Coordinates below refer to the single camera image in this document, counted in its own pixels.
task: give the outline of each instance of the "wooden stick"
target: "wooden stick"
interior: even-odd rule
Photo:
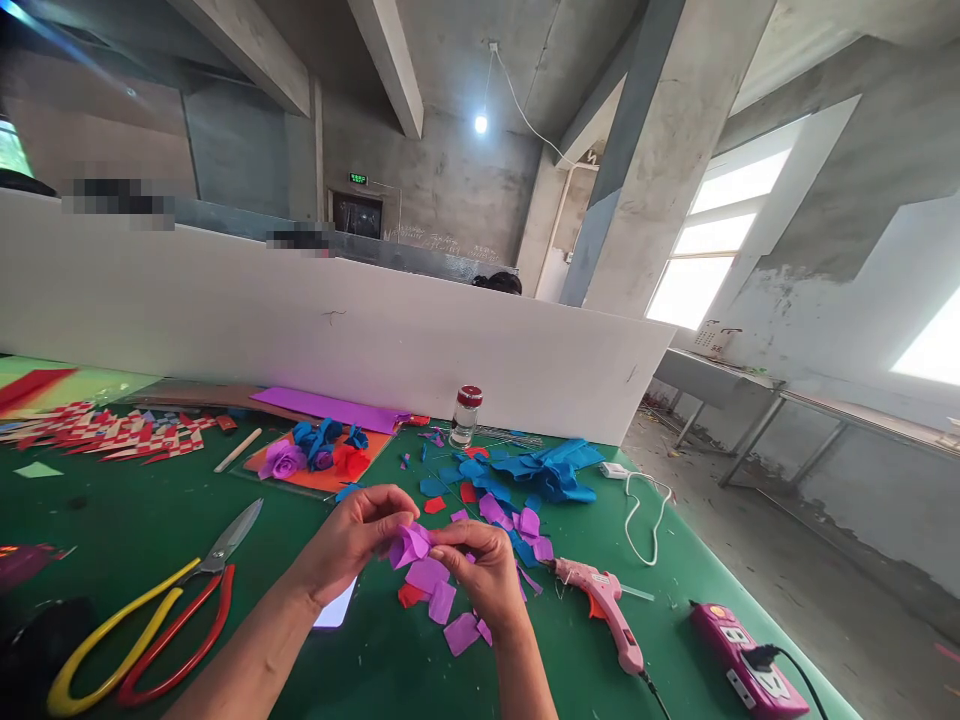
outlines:
[[[217,467],[215,467],[215,468],[213,469],[213,471],[214,471],[214,472],[223,472],[224,470],[226,470],[226,469],[227,469],[227,465],[229,465],[229,464],[232,463],[234,460],[236,460],[236,459],[237,459],[237,456],[238,456],[240,453],[242,453],[244,450],[246,450],[248,447],[250,447],[250,445],[253,443],[253,441],[256,440],[256,439],[260,436],[260,433],[261,433],[261,432],[263,432],[263,431],[262,431],[260,428],[257,428],[257,429],[254,430],[252,433],[250,433],[250,436],[249,436],[246,440],[244,440],[242,443],[240,443],[239,445],[237,445],[236,449],[235,449],[232,453],[230,453],[229,455],[227,455],[227,456],[223,459],[223,462],[220,463],[219,465],[217,465]]]

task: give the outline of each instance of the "white partition board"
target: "white partition board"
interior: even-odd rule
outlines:
[[[0,190],[0,350],[619,445],[674,329]]]

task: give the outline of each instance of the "phone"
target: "phone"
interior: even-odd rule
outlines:
[[[357,578],[354,578],[350,587],[340,593],[332,603],[321,611],[320,617],[313,623],[315,630],[333,630],[343,625],[343,620],[347,616],[347,608],[350,607],[350,601],[353,599],[353,591],[356,587]]]

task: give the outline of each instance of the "concrete floor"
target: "concrete floor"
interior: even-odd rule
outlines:
[[[934,643],[956,647],[761,494],[718,488],[729,458],[689,444],[671,458],[675,440],[641,411],[622,449],[673,486],[680,515],[857,712],[869,720],[960,717],[960,664]]]

